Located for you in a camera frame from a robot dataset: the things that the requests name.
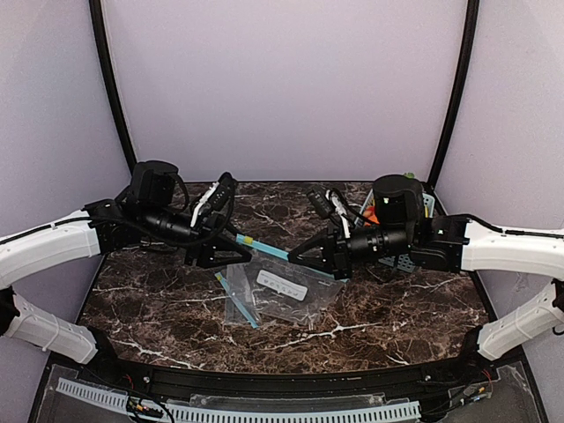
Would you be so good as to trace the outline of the orange toy fruit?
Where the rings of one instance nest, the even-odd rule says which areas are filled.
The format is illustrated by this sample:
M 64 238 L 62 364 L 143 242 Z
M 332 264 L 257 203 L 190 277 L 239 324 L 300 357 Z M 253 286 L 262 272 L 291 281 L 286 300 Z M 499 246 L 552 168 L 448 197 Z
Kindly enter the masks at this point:
M 362 215 L 364 218 L 374 223 L 375 225 L 379 224 L 378 218 L 375 215 L 375 207 L 373 205 L 367 206 Z

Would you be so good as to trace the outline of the clear zip bag blue zipper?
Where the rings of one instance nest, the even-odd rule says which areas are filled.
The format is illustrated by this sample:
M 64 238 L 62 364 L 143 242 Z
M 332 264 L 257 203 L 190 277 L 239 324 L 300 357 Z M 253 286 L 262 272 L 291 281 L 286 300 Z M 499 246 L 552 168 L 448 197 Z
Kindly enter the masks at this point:
M 284 250 L 246 235 L 238 234 L 236 242 L 252 254 L 248 263 L 238 264 L 244 266 L 261 321 L 268 316 L 313 327 L 347 283 L 289 263 Z

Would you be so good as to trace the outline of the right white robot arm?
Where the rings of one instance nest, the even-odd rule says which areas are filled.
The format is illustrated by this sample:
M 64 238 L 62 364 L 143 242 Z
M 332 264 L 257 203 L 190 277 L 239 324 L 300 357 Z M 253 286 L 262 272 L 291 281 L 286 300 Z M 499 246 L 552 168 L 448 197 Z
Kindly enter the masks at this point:
M 407 255 L 422 269 L 445 272 L 514 271 L 551 278 L 535 297 L 500 319 L 470 330 L 460 358 L 494 361 L 563 322 L 563 232 L 493 226 L 469 215 L 430 216 L 423 186 L 389 174 L 372 184 L 374 221 L 351 228 L 348 219 L 293 249 L 290 263 L 352 276 L 353 265 Z

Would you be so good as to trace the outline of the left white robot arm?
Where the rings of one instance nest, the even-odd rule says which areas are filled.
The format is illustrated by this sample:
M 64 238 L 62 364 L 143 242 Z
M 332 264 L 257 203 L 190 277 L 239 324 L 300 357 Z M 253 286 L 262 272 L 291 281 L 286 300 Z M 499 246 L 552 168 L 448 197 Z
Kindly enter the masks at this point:
M 16 294 L 13 284 L 62 263 L 104 256 L 145 241 L 185 252 L 184 262 L 202 269 L 247 263 L 252 255 L 235 240 L 230 222 L 237 181 L 225 172 L 196 202 L 172 206 L 186 185 L 177 166 L 138 162 L 129 185 L 115 198 L 1 240 L 1 334 L 93 366 L 116 359 L 106 335 L 67 322 Z

